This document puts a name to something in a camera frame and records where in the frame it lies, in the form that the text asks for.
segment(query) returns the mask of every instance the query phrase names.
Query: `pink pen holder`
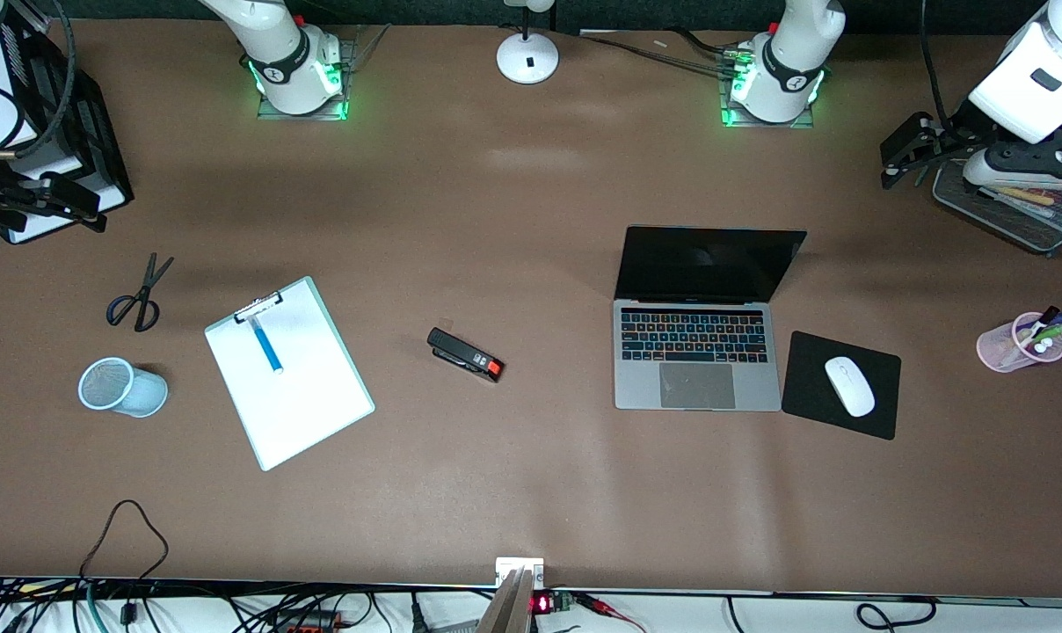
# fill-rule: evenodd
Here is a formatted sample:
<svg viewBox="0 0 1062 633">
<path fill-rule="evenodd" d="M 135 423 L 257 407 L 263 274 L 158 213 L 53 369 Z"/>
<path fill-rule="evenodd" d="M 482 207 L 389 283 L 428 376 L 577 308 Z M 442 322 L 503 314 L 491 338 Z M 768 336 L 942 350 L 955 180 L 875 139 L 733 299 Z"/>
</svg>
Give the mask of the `pink pen holder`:
<svg viewBox="0 0 1062 633">
<path fill-rule="evenodd" d="M 1020 342 L 1030 336 L 1029 327 L 1040 316 L 1042 312 L 1024 312 L 1010 324 L 1003 324 L 996 329 L 980 335 L 977 339 L 977 356 L 981 363 L 988 365 L 993 372 L 1007 374 L 1027 365 L 1040 363 L 1054 363 L 1062 358 L 1062 335 L 1055 337 L 1055 344 L 1046 348 L 1043 354 L 1034 353 L 1034 346 L 1027 344 L 1022 348 Z"/>
</svg>

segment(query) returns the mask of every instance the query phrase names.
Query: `table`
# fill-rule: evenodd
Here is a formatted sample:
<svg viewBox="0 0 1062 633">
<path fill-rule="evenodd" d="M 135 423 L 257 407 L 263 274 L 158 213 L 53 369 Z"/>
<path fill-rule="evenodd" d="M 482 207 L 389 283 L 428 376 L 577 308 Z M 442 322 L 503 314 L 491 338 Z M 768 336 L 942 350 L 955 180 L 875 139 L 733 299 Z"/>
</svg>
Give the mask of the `table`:
<svg viewBox="0 0 1062 633">
<path fill-rule="evenodd" d="M 1062 597 L 1062 363 L 973 353 L 1062 306 L 1062 253 L 880 190 L 879 141 L 931 107 L 913 38 L 845 37 L 816 129 L 777 131 L 723 129 L 713 81 L 568 36 L 548 83 L 509 84 L 491 28 L 392 28 L 349 121 L 258 123 L 225 25 L 76 29 L 136 202 L 104 236 L 0 249 L 0 574 L 75 572 L 135 498 L 165 577 L 490 582 L 495 557 L 536 555 L 549 584 Z M 947 101 L 1001 45 L 933 39 Z M 896 439 L 613 408 L 631 223 L 807 228 L 780 356 L 793 329 L 901 356 Z M 150 252 L 176 257 L 160 324 L 108 327 Z M 261 473 L 202 330 L 303 275 L 378 410 Z M 507 361 L 498 384 L 430 356 L 442 319 Z M 160 413 L 82 408 L 110 355 L 168 378 Z M 91 574 L 158 552 L 124 513 Z"/>
</svg>

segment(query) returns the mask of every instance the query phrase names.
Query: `laptop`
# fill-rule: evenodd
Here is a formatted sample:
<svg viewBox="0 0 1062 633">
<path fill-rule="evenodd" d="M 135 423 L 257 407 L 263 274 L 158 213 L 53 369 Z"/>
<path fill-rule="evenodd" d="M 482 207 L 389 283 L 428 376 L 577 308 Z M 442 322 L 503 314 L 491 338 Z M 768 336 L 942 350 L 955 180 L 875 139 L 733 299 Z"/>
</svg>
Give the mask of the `laptop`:
<svg viewBox="0 0 1062 633">
<path fill-rule="evenodd" d="M 805 236 L 629 227 L 613 295 L 618 409 L 780 411 L 769 300 Z"/>
</svg>

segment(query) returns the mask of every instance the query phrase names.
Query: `mouse pad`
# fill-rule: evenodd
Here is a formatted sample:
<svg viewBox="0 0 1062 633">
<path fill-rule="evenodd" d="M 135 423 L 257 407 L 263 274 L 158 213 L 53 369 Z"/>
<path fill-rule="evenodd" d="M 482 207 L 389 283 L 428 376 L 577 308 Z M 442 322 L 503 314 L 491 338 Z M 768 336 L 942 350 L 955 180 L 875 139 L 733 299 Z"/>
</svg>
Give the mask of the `mouse pad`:
<svg viewBox="0 0 1062 633">
<path fill-rule="evenodd" d="M 837 356 L 851 358 L 868 378 L 871 392 L 876 397 L 876 408 L 866 416 L 853 417 L 849 414 L 828 381 L 824 363 Z M 793 338 L 789 340 L 789 367 L 785 370 L 781 410 L 791 416 L 827 422 L 867 435 L 894 440 L 901 373 L 902 358 L 897 356 L 793 332 Z"/>
</svg>

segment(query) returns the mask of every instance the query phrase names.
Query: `laptop keyboard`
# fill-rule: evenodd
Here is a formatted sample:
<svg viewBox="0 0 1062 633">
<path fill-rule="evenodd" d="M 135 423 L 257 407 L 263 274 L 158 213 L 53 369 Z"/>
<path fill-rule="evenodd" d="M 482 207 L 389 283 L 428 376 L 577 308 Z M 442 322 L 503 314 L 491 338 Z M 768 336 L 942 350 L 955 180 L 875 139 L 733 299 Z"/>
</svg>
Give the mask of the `laptop keyboard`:
<svg viewBox="0 0 1062 633">
<path fill-rule="evenodd" d="M 768 363 L 765 320 L 736 309 L 620 310 L 621 360 Z"/>
</svg>

